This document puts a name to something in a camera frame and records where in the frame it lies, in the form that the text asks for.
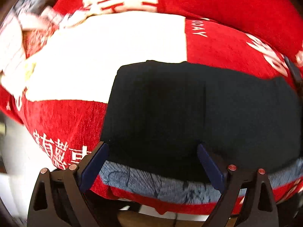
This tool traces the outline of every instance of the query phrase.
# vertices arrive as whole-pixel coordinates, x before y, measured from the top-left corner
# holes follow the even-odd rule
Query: gray cloth
[[[199,205],[217,202],[220,192],[210,184],[180,181],[106,161],[99,173],[104,184],[168,203]],[[303,176],[303,158],[269,175],[272,188]],[[241,189],[244,196],[246,189]]]
[[[49,0],[25,0],[24,2],[19,2],[15,6],[16,14],[19,13],[34,13],[40,15],[47,5]]]

